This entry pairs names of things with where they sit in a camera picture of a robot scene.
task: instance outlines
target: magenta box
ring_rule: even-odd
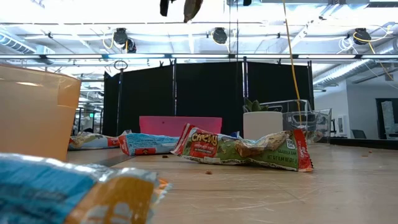
[[[179,137],[187,123],[196,127],[219,134],[222,118],[199,118],[185,116],[140,116],[139,126],[141,133]]]

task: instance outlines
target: wall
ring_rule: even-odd
[[[349,124],[363,130],[368,139],[379,139],[376,98],[398,98],[398,90],[388,85],[348,85]]]
[[[315,97],[315,109],[328,109],[331,108],[331,117],[332,119],[336,119],[335,125],[336,129],[337,125],[337,117],[341,115],[346,116],[346,130],[347,137],[351,137],[351,131],[349,126],[349,113],[348,113],[348,97],[347,97],[347,86],[346,81],[342,81],[336,87],[327,87],[325,88],[326,92],[324,93],[314,93]]]

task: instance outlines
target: black partition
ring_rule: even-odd
[[[105,135],[115,136],[120,74],[105,78]],[[139,133],[140,116],[174,116],[173,67],[164,66],[124,72],[119,131]]]
[[[118,118],[119,74],[111,77],[104,74],[104,118],[102,133],[107,136],[116,135]]]
[[[313,104],[311,66],[294,66],[302,100]],[[248,95],[261,103],[297,99],[291,65],[248,62]]]
[[[177,116],[221,117],[223,134],[243,129],[241,62],[178,64]]]

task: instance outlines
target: ceiling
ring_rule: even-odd
[[[112,33],[125,27],[137,47],[138,54],[288,54],[284,7],[279,1],[252,6],[229,7],[226,0],[205,0],[197,16],[183,23],[184,0],[170,4],[168,16],[159,14],[160,0],[13,0],[2,1],[0,33],[7,32],[24,44],[36,48],[46,46],[55,54],[119,54],[123,49],[111,45]],[[398,33],[396,7],[370,7],[369,1],[352,0],[347,4],[328,4],[328,1],[287,1],[287,19],[294,54],[355,54],[353,48],[342,50],[342,40],[354,29],[364,27],[374,40],[375,49]],[[211,38],[215,27],[223,27],[229,39],[219,45]],[[353,47],[359,54],[369,52],[369,45]],[[0,45],[0,54],[18,54]],[[215,60],[197,60],[211,62]],[[45,64],[33,60],[2,61],[44,70]],[[65,66],[49,67],[53,72],[65,73],[82,79],[102,78],[112,70],[113,61],[57,60]],[[66,66],[73,63],[100,66]],[[129,70],[159,66],[159,59],[128,60]],[[336,62],[314,63],[315,76],[339,65]],[[370,72],[351,77],[350,81],[366,77]],[[382,78],[364,83],[382,85]],[[93,84],[101,88],[102,84]]]

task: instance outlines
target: white planter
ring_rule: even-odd
[[[283,131],[282,113],[275,111],[248,112],[243,114],[245,139],[257,140],[267,134]]]

